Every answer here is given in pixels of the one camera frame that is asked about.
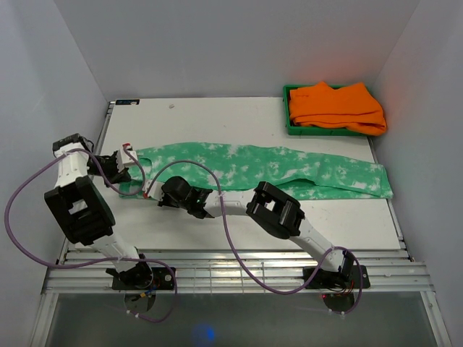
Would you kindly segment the green white tie-dye trousers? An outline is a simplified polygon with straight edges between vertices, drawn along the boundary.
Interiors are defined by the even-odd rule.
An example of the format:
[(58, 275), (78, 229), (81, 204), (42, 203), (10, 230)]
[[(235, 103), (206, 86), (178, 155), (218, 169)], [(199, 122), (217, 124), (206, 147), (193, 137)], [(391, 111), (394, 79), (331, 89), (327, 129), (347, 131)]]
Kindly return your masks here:
[(119, 186), (124, 198), (144, 178), (165, 182), (181, 176), (202, 189), (245, 191), (267, 181), (302, 200), (390, 199), (386, 169), (378, 163), (308, 153), (287, 147), (258, 147), (209, 142), (182, 142), (137, 151), (140, 166)]

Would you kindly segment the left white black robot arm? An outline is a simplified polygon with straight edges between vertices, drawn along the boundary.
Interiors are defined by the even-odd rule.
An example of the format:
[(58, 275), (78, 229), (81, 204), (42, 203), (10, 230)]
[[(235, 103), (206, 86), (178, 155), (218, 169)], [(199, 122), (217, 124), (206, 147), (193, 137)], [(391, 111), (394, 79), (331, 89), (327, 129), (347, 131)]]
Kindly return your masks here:
[(137, 164), (131, 144), (112, 155), (93, 156), (93, 143), (77, 133), (56, 141), (52, 151), (61, 161), (55, 186), (44, 199), (68, 241), (110, 258), (114, 267), (107, 273), (124, 285), (151, 287), (153, 271), (145, 256), (114, 231), (115, 217), (92, 179), (105, 177), (108, 187), (130, 181), (129, 167)]

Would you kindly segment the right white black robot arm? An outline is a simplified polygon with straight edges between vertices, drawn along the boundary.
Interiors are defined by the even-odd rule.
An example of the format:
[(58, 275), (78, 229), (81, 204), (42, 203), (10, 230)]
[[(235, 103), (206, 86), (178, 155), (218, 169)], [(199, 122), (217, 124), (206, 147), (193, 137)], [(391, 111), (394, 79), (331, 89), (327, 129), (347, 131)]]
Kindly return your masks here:
[(181, 208), (198, 219), (247, 216), (272, 237), (290, 240), (321, 264), (319, 271), (303, 269), (304, 280), (313, 277), (308, 288), (347, 291), (364, 284), (363, 268), (354, 256), (336, 249), (306, 219), (299, 201), (268, 182), (247, 191), (218, 192), (174, 176), (160, 185), (158, 194), (160, 206)]

